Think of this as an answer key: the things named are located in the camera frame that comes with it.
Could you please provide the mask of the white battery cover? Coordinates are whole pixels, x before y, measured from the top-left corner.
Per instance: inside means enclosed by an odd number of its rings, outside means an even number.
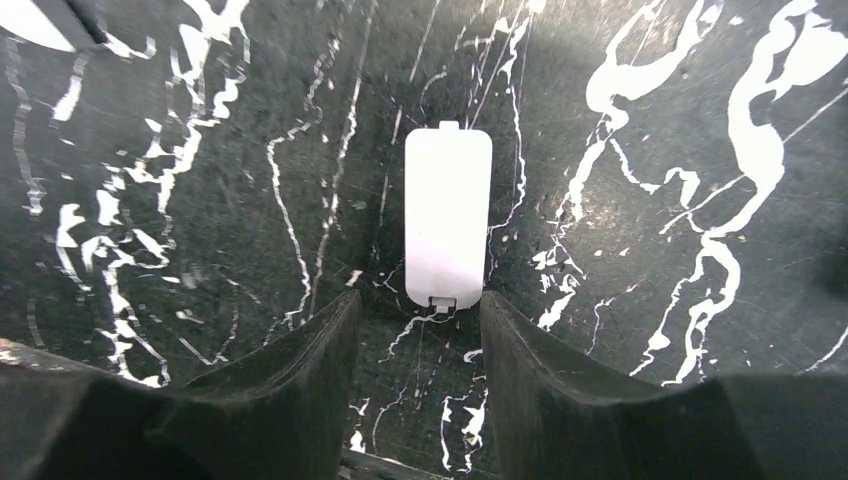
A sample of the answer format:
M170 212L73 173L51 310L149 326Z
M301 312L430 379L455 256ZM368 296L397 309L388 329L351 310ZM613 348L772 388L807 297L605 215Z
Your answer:
M484 288L493 146L457 121L404 144L404 286L437 313L473 307Z

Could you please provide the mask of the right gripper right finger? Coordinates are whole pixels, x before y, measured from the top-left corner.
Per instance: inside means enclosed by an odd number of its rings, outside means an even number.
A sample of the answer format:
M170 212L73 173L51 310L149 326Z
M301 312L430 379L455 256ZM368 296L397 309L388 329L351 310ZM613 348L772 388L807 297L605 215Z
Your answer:
M843 479L847 380L746 374L663 388L480 301L504 479Z

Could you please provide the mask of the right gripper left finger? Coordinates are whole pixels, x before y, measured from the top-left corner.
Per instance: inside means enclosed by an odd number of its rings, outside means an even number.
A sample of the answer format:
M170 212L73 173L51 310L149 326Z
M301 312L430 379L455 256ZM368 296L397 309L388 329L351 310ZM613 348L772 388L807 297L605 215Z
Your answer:
M360 296L178 387L1 343L5 479L333 479Z

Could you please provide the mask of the white remote control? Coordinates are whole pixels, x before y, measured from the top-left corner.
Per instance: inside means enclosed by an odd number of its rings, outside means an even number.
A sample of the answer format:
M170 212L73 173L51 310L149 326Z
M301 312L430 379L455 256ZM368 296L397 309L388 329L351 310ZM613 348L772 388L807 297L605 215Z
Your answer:
M100 43L71 1L1 0L1 28L61 52L93 49Z

